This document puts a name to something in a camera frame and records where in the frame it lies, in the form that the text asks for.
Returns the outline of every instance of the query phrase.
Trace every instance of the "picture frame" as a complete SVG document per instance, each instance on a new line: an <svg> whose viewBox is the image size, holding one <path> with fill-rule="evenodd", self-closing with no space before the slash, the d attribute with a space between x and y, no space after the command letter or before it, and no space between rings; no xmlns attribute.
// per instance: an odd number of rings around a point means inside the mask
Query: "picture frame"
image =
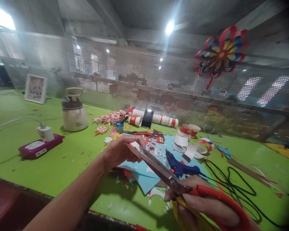
<svg viewBox="0 0 289 231"><path fill-rule="evenodd" d="M47 90L47 77L28 73L26 81L25 100L44 104Z"/></svg>

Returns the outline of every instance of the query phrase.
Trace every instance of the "paper flower decoration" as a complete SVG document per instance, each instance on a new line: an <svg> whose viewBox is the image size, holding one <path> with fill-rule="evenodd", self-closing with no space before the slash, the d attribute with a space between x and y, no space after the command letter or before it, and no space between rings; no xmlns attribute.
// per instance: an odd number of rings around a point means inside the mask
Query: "paper flower decoration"
<svg viewBox="0 0 289 231"><path fill-rule="evenodd" d="M222 72L231 72L235 69L236 63L244 60L245 55L242 52L248 46L248 42L242 40L246 37L247 30L237 32L236 26L231 26L224 30L220 38L210 37L204 50L200 50L195 59L200 60L195 69L199 70L199 75L209 74L211 79L206 87L210 88L213 79L218 78Z"/></svg>

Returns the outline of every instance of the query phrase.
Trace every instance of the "scissor blade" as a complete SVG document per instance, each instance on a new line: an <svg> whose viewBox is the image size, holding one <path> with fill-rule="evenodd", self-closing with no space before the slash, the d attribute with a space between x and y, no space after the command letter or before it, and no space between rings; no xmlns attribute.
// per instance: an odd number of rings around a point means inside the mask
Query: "scissor blade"
<svg viewBox="0 0 289 231"><path fill-rule="evenodd" d="M141 148L142 152L139 152L140 157L146 162L146 164L155 172L155 174L168 185L176 194L181 195L181 183L175 175L173 175L158 159L156 159L151 153L144 148Z"/></svg>

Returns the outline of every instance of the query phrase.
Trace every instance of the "blue glue gun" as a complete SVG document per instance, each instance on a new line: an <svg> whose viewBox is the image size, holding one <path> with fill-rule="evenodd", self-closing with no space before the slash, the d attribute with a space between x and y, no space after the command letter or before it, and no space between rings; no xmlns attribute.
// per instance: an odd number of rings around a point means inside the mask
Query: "blue glue gun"
<svg viewBox="0 0 289 231"><path fill-rule="evenodd" d="M176 177L183 176L183 174L198 175L201 174L200 169L197 166L187 166L178 162L173 154L166 149L166 158L171 169L174 171Z"/></svg>

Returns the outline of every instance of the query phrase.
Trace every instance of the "metal mesh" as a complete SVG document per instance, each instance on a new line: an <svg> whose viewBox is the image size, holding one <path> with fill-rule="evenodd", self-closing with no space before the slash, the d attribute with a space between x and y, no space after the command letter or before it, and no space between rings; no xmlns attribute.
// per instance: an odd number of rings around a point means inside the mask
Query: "metal mesh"
<svg viewBox="0 0 289 231"><path fill-rule="evenodd" d="M198 75L193 58L36 33L0 33L0 57L16 88L25 88L27 73L37 74L59 98L81 87L84 103L150 108L180 123L211 123L219 133L260 140L289 115L289 72L282 69L238 65L204 91L209 77Z"/></svg>

